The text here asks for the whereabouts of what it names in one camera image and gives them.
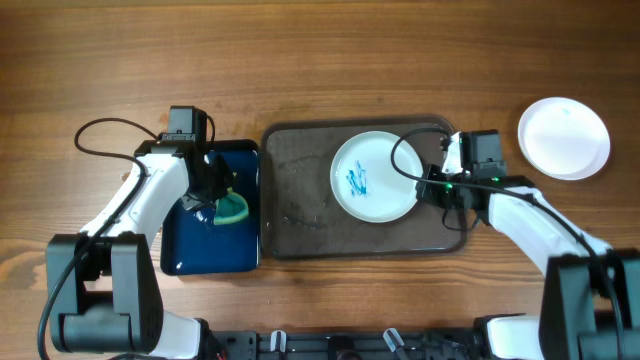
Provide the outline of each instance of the green sponge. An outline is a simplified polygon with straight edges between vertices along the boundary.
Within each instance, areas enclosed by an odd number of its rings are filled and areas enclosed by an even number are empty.
[[[237,223],[249,217],[249,204],[242,195],[231,191],[227,196],[216,200],[216,213],[213,225],[228,225]]]

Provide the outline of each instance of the dark gray tray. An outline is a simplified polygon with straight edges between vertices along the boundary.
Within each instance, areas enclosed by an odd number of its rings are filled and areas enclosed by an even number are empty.
[[[398,220],[372,224],[342,209],[329,184],[331,161],[340,146],[366,131],[396,135],[440,127],[439,116],[276,124],[262,138],[260,188],[261,238],[266,256],[278,259],[362,257],[451,252],[464,245],[467,232],[442,225],[443,210],[418,202]],[[423,165],[441,165],[439,134],[419,134],[409,143]],[[449,226],[466,224],[465,214],[450,213]]]

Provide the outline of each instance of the wooden surface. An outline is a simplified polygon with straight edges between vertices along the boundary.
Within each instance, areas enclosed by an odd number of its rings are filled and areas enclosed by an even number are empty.
[[[639,18],[637,2],[559,1],[0,10],[0,358],[36,357],[45,246],[92,219],[130,168],[73,147],[97,117],[159,132],[170,105],[193,104],[219,139],[259,140],[281,121],[437,113],[461,130],[499,129],[511,174],[595,236],[636,246]],[[604,120],[612,154],[593,178],[553,180],[520,153],[520,114],[549,96]],[[143,139],[104,125],[83,142],[130,153]],[[218,330],[465,326],[536,314],[542,295],[533,264],[485,227],[455,256],[157,274],[166,309]]]

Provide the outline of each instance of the empty white plate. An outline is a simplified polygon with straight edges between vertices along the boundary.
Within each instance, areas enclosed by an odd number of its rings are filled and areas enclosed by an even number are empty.
[[[611,151],[600,117],[584,104],[560,97],[529,106],[520,118],[518,142],[533,166],[562,180],[595,174]]]
[[[331,190],[338,203],[354,217],[372,223],[395,220],[416,200],[416,181],[391,166],[391,149],[399,136],[382,131],[356,135],[340,147],[331,163]],[[422,176],[415,150],[403,141],[395,154],[398,167]]]

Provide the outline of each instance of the blue writing on plate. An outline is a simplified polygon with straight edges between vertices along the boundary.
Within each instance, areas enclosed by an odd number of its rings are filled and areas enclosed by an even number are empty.
[[[367,171],[362,168],[360,161],[356,160],[356,171],[349,170],[347,181],[351,185],[351,196],[356,195],[367,197]]]

